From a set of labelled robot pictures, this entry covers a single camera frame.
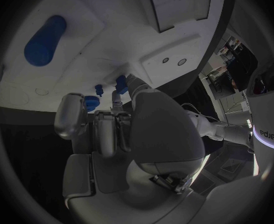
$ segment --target purple light strip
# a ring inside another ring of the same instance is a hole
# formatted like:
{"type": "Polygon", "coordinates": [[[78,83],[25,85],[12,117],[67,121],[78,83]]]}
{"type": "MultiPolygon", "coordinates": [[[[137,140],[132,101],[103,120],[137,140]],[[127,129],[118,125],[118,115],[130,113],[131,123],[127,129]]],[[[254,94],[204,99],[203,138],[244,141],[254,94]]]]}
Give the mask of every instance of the purple light strip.
{"type": "Polygon", "coordinates": [[[263,140],[256,132],[255,126],[253,126],[253,134],[256,137],[257,140],[259,140],[262,144],[266,145],[267,147],[273,148],[274,149],[274,145],[267,143],[265,140],[263,140]]]}

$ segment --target round hole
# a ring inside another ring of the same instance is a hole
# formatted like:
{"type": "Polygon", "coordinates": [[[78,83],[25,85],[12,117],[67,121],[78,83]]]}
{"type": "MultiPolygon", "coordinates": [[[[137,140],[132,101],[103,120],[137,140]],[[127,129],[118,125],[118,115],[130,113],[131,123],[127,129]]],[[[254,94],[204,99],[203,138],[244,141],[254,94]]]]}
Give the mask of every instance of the round hole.
{"type": "Polygon", "coordinates": [[[163,60],[163,63],[166,63],[167,61],[169,61],[168,57],[163,60]]]}
{"type": "Polygon", "coordinates": [[[186,59],[182,59],[182,60],[180,60],[180,61],[178,62],[178,65],[181,66],[181,65],[183,65],[185,62],[186,62],[186,59]]]}

